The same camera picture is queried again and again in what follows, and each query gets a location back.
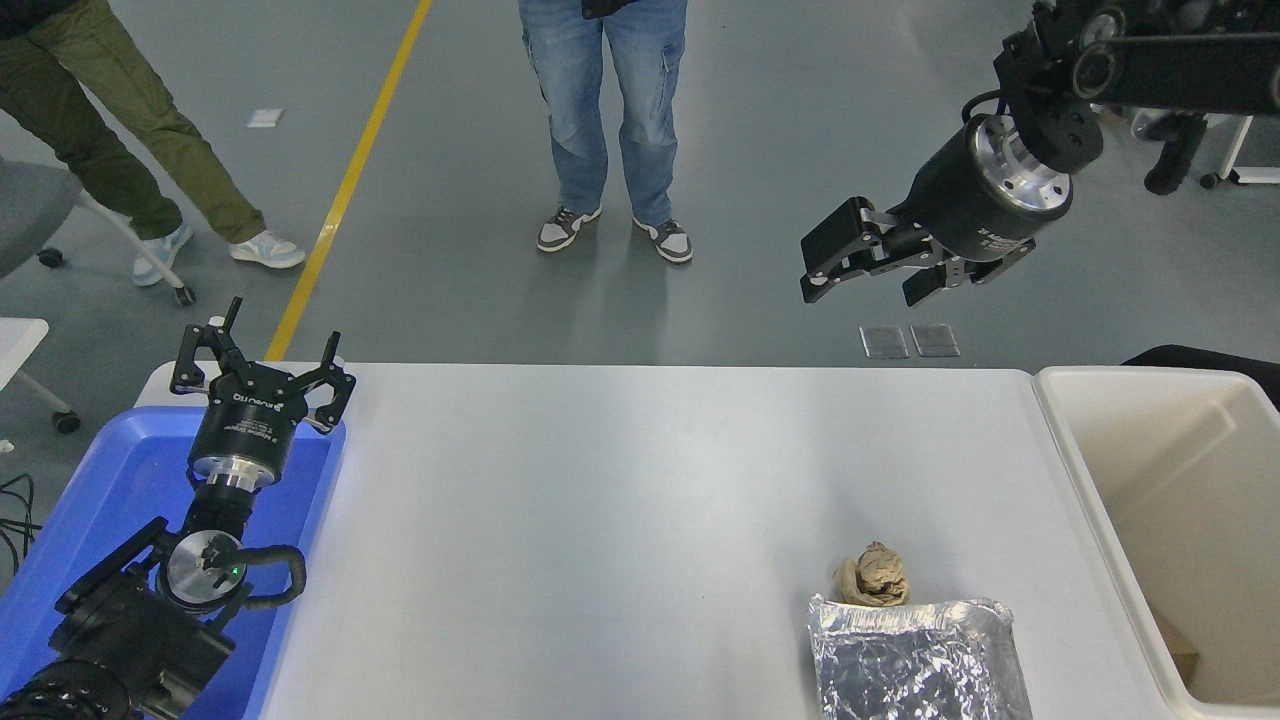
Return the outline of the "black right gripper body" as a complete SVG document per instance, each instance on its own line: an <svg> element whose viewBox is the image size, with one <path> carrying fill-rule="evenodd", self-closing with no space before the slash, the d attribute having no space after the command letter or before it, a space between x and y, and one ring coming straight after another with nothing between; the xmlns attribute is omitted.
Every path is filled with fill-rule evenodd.
<svg viewBox="0 0 1280 720"><path fill-rule="evenodd" d="M966 124L916 173L902 219L955 256L989 263L1068 211L1068 176L1037 160L1012 124Z"/></svg>

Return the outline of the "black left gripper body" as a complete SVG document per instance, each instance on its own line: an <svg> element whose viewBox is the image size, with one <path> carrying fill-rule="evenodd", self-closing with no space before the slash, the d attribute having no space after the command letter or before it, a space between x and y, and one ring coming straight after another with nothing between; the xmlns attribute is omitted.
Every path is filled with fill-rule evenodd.
<svg viewBox="0 0 1280 720"><path fill-rule="evenodd" d="M259 479L279 479L305 414L291 382L288 372L262 365L215 378L188 456L189 474L207 479L238 462L257 466Z"/></svg>

